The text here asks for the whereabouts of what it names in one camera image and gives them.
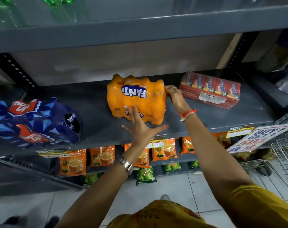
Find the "person's left hand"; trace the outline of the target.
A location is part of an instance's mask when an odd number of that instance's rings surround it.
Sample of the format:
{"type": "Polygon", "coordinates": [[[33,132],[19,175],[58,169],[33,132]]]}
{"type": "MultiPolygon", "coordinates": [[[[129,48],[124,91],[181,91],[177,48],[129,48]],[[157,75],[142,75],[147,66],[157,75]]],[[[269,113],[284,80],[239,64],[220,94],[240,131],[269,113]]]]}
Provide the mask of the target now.
{"type": "Polygon", "coordinates": [[[132,121],[133,133],[131,133],[131,143],[134,147],[143,150],[150,141],[155,137],[152,136],[152,128],[145,125],[144,121],[140,118],[140,122],[135,122],[133,119],[133,107],[124,107],[130,115],[132,121]]]}

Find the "person's right hand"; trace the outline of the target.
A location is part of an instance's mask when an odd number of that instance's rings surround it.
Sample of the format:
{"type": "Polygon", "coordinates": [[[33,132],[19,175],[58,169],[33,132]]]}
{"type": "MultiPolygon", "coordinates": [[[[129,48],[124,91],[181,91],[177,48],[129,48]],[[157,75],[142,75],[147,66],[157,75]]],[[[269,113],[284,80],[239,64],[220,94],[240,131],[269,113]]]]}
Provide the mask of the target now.
{"type": "Polygon", "coordinates": [[[180,90],[180,96],[171,97],[171,100],[179,115],[184,115],[185,113],[192,110],[191,107],[188,105],[188,103],[185,101],[181,90],[180,90]]]}

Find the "orange soda bottle pack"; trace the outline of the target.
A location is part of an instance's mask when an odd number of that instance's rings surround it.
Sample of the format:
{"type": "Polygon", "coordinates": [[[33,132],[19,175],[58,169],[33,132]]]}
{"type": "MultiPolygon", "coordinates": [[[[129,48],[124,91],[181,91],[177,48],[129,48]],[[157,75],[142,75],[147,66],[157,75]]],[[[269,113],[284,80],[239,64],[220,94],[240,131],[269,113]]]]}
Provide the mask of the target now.
{"type": "Polygon", "coordinates": [[[121,77],[115,74],[107,84],[107,102],[116,118],[131,120],[129,111],[133,105],[144,122],[161,125],[166,111],[166,92],[164,81],[152,82],[148,77],[140,79],[134,76],[121,77]]]}

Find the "person's right forearm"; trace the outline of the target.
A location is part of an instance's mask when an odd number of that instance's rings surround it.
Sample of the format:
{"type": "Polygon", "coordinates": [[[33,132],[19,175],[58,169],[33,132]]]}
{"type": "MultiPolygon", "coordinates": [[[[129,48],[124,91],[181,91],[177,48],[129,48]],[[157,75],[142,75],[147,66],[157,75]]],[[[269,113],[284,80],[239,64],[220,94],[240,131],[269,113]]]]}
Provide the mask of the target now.
{"type": "Polygon", "coordinates": [[[211,191],[219,205],[227,210],[232,191],[254,182],[237,160],[210,134],[195,113],[189,113],[184,124],[211,191]]]}

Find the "person's left forearm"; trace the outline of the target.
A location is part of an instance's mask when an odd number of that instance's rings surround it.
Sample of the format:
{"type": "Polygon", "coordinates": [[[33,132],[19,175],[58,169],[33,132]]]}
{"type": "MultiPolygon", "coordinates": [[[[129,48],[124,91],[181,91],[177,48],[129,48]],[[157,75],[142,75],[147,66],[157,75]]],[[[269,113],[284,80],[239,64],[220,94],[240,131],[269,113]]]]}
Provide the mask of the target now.
{"type": "MultiPolygon", "coordinates": [[[[134,165],[143,150],[131,145],[122,157],[134,165]]],[[[128,178],[118,160],[72,204],[55,228],[99,228],[128,178]]]]}

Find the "yellow shelf price label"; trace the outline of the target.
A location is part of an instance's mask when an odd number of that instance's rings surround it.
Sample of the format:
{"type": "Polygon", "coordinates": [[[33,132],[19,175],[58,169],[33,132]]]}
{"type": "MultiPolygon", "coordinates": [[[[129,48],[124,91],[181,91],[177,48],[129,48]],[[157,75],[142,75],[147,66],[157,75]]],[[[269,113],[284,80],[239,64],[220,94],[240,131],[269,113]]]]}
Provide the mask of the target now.
{"type": "Polygon", "coordinates": [[[36,152],[39,156],[44,157],[44,158],[70,157],[69,153],[64,149],[40,150],[36,152]]]}
{"type": "Polygon", "coordinates": [[[245,136],[245,135],[250,134],[253,129],[254,129],[254,127],[242,127],[242,126],[232,127],[227,132],[226,138],[233,138],[233,137],[237,137],[237,136],[245,136]]]}
{"type": "Polygon", "coordinates": [[[145,149],[154,149],[154,148],[163,148],[165,144],[165,139],[161,140],[152,140],[150,143],[145,147],[145,149]]]}

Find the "silver wristwatch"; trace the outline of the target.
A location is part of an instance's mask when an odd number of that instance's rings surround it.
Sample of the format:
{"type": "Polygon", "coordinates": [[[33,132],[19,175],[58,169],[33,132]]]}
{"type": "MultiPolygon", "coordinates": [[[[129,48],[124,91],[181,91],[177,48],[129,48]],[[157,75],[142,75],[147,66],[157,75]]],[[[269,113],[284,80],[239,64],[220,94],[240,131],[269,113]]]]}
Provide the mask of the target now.
{"type": "Polygon", "coordinates": [[[134,166],[122,156],[119,158],[118,162],[126,169],[128,176],[130,176],[134,171],[134,166]]]}

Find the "red juice carton pack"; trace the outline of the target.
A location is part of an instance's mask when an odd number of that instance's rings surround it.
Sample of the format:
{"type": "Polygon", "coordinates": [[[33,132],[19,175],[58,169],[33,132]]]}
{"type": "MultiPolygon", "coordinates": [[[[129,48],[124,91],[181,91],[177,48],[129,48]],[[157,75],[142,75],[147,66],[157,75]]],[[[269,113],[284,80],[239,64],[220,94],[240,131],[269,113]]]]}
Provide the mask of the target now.
{"type": "Polygon", "coordinates": [[[211,106],[231,109],[240,100],[241,84],[195,72],[187,72],[179,89],[186,98],[211,106]]]}

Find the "row of orange tea packets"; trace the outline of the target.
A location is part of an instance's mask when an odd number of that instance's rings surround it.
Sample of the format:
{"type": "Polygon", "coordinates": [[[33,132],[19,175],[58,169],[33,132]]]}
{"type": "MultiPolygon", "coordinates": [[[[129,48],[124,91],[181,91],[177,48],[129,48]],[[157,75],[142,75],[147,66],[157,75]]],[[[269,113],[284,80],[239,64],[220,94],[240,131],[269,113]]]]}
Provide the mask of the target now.
{"type": "MultiPolygon", "coordinates": [[[[68,151],[70,157],[59,158],[59,175],[85,176],[88,165],[91,167],[111,166],[116,159],[118,160],[115,154],[122,148],[126,152],[130,146],[131,143],[127,143],[119,145],[118,148],[112,145],[68,151]]],[[[144,149],[136,160],[134,167],[149,168],[163,161],[168,164],[169,160],[177,159],[179,156],[185,156],[186,154],[195,154],[190,137],[165,139],[163,148],[144,149]]]]}

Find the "grey metal shelf rack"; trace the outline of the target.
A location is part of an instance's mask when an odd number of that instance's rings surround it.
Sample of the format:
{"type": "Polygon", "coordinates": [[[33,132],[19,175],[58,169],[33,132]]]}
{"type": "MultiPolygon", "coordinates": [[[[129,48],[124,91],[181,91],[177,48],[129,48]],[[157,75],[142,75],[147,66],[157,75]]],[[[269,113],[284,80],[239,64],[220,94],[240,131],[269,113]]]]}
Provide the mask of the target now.
{"type": "MultiPolygon", "coordinates": [[[[0,101],[57,98],[81,121],[74,144],[19,148],[0,138],[0,197],[83,188],[84,176],[59,175],[66,151],[129,143],[107,102],[113,75],[159,79],[179,87],[185,73],[241,84],[240,100],[223,109],[186,98],[211,133],[232,127],[288,124],[288,95],[263,71],[288,49],[288,0],[85,0],[90,19],[57,24],[43,0],[11,0],[25,21],[0,29],[0,101]]],[[[187,136],[169,97],[156,140],[187,136]]]]}

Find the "blue soda bottle pack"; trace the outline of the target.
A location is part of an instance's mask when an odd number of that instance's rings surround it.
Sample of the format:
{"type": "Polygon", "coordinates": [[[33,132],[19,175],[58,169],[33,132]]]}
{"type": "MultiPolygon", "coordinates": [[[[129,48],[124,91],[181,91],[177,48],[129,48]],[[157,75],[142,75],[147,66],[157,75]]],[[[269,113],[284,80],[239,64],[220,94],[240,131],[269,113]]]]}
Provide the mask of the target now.
{"type": "Polygon", "coordinates": [[[74,145],[80,137],[80,119],[57,98],[0,101],[0,138],[19,148],[74,145]]]}

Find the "white and red offer sign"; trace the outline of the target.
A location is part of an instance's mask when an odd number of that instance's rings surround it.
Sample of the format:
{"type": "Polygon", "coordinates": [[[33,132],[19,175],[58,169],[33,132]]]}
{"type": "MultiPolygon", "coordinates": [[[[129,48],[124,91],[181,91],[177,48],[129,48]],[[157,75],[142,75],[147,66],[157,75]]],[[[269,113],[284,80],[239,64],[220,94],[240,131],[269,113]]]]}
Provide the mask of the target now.
{"type": "Polygon", "coordinates": [[[227,149],[229,153],[249,152],[257,149],[272,138],[288,131],[288,124],[260,126],[227,149]]]}

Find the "black shoe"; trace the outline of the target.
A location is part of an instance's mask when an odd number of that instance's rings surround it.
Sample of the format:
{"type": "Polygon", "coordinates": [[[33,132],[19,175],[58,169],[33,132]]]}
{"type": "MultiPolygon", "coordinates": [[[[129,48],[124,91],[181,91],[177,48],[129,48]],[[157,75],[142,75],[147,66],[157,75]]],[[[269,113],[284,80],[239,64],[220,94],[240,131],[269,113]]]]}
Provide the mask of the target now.
{"type": "Polygon", "coordinates": [[[16,215],[16,216],[11,216],[7,218],[2,224],[3,225],[13,225],[17,226],[20,223],[21,216],[16,215]]]}
{"type": "Polygon", "coordinates": [[[49,219],[49,221],[45,224],[44,228],[55,228],[59,221],[60,218],[57,215],[52,216],[49,219]]]}

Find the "yellow patterned shirt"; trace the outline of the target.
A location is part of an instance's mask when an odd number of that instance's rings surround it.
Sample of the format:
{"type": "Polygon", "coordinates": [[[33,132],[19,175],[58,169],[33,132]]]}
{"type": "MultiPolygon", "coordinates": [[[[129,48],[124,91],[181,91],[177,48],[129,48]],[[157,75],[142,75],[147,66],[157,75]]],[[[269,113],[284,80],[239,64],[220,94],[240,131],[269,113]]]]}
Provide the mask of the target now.
{"type": "MultiPolygon", "coordinates": [[[[257,185],[231,191],[223,209],[236,228],[288,228],[288,203],[257,185]]],[[[154,200],[134,214],[114,218],[107,228],[217,228],[192,210],[168,200],[154,200]]]]}

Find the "green plastic bottle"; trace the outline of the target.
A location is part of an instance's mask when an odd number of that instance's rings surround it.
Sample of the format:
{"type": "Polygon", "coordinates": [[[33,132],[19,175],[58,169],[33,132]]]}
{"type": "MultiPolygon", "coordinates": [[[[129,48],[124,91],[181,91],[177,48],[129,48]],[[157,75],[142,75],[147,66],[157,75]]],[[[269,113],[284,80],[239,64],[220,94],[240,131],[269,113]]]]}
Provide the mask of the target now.
{"type": "Polygon", "coordinates": [[[17,6],[11,0],[0,0],[0,29],[21,28],[25,25],[17,6]]]}
{"type": "Polygon", "coordinates": [[[85,0],[43,0],[53,20],[60,25],[86,22],[90,19],[85,0]]]}

